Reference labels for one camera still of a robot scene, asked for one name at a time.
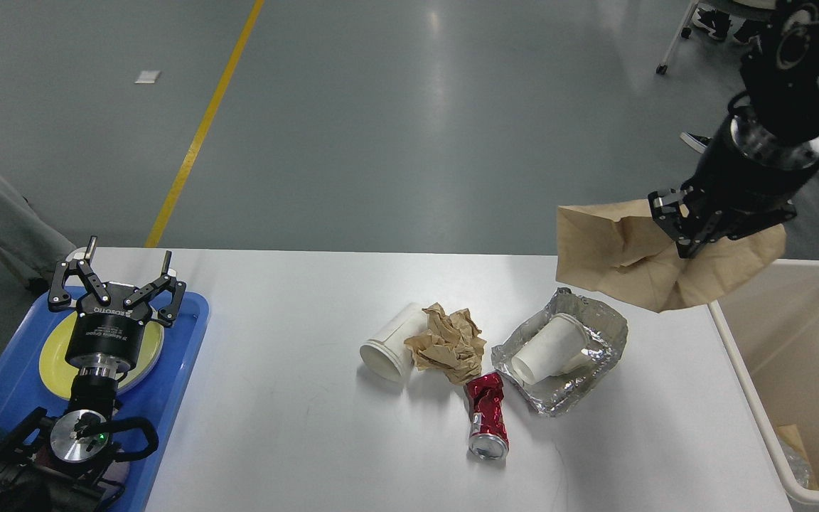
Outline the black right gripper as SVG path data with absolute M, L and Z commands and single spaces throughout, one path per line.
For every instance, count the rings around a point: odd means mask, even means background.
M 695 258 L 718 238 L 741 239 L 794 216 L 787 205 L 819 171 L 819 136 L 786 144 L 753 117 L 728 117 L 683 188 L 651 191 L 654 223 Z

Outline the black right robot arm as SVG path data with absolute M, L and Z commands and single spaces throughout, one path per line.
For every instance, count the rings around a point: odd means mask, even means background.
M 742 56 L 728 104 L 695 172 L 648 195 L 683 259 L 796 217 L 793 197 L 819 171 L 819 1 L 778 1 Z

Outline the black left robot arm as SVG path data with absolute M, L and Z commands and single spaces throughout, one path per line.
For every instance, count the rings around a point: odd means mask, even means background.
M 105 282 L 93 270 L 97 237 L 56 263 L 48 310 L 72 311 L 65 362 L 77 370 L 65 411 L 37 407 L 0 443 L 0 511 L 105 511 L 126 486 L 108 477 L 118 464 L 159 448 L 143 416 L 117 417 L 118 385 L 139 365 L 146 328 L 170 328 L 186 293 L 166 252 L 159 275 L 142 286 Z

